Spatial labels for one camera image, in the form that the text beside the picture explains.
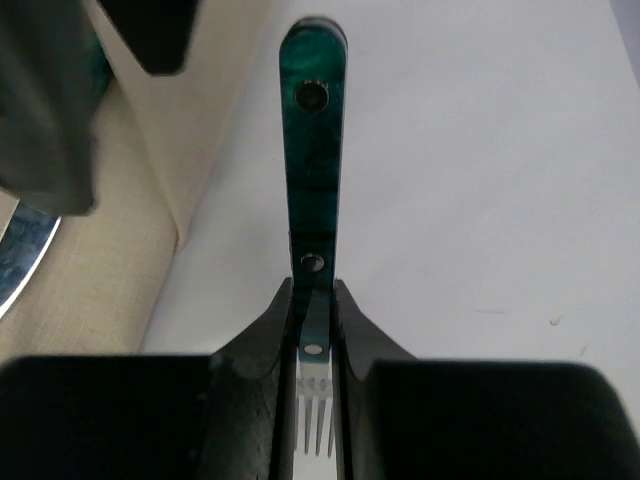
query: beige fabric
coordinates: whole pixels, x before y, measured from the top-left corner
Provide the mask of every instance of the beige fabric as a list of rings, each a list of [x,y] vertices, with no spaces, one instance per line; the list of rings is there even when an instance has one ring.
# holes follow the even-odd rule
[[[200,199],[250,63],[269,0],[201,0],[177,76],[151,77],[95,0],[89,15],[143,133],[179,241]]]
[[[96,118],[99,204],[86,218],[63,219],[0,320],[0,359],[138,349],[269,5],[202,0],[184,71],[162,78],[142,70],[95,0],[87,1],[119,84]]]
[[[18,200],[15,197],[0,190],[0,238],[4,235],[17,205]]]
[[[0,323],[0,358],[138,348],[176,230],[117,85],[95,120],[98,206],[65,218],[31,281]]]

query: white backdrop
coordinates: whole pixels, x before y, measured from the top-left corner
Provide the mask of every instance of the white backdrop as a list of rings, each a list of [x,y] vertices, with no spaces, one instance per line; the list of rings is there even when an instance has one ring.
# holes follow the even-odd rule
[[[363,311],[428,358],[595,365],[640,425],[640,95],[605,0],[274,0],[145,350],[219,348],[289,275],[278,47],[307,14],[349,41]]]

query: white surface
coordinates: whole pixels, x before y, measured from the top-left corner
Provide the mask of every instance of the white surface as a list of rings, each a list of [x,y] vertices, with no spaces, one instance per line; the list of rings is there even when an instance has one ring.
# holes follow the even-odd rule
[[[289,275],[278,47],[315,13],[349,40],[363,311],[425,357],[595,365],[640,425],[640,96],[604,0],[276,1],[145,349],[219,348]]]

